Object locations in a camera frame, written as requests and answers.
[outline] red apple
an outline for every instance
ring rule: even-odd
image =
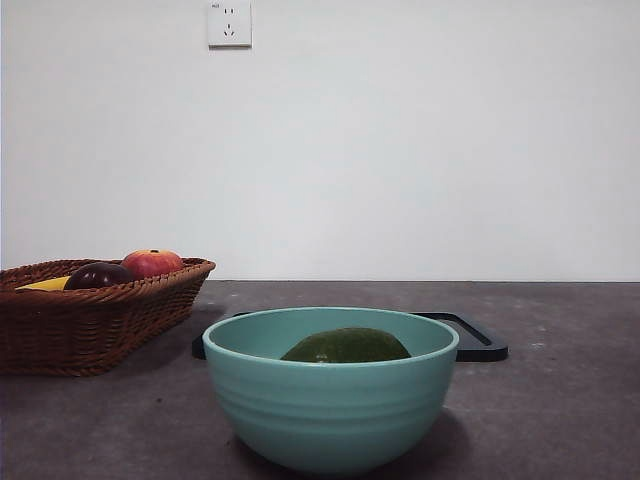
[[[120,265],[136,280],[175,272],[184,267],[182,259],[170,250],[136,250],[124,257]]]

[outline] fruit basket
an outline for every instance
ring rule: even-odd
[[[176,272],[100,289],[15,288],[96,261],[56,260],[0,271],[0,374],[92,376],[186,319],[215,263],[183,258]]]

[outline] basket rim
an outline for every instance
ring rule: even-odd
[[[120,301],[133,300],[143,296],[150,296],[157,292],[168,288],[177,287],[185,283],[194,281],[195,279],[209,274],[216,268],[216,263],[204,258],[183,257],[185,262],[184,268],[168,274],[157,275],[154,277],[144,278],[142,280],[134,280],[132,282],[111,285],[102,288],[86,288],[78,290],[15,290],[15,287],[4,290],[2,278],[5,275],[14,275],[17,272],[29,269],[39,268],[47,265],[55,265],[66,262],[110,262],[119,263],[120,260],[99,260],[99,259],[70,259],[70,260],[53,260],[41,262],[32,265],[23,265],[12,269],[0,271],[0,306],[13,304],[27,305],[33,303],[42,303],[47,306],[64,306],[77,304],[103,304],[105,302],[113,303]]]

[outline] table surface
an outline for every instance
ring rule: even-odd
[[[192,340],[235,313],[467,314],[509,358],[457,363],[429,433],[371,479],[640,478],[640,284],[207,281],[192,316],[90,378],[0,377],[0,478],[293,479],[234,437]]]

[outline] teal bowl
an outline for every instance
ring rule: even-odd
[[[395,335],[411,358],[280,360],[308,335],[354,326]],[[429,430],[449,388],[458,334],[407,313],[306,307],[223,320],[203,341],[218,404],[244,443],[300,472],[350,476],[399,457]]]

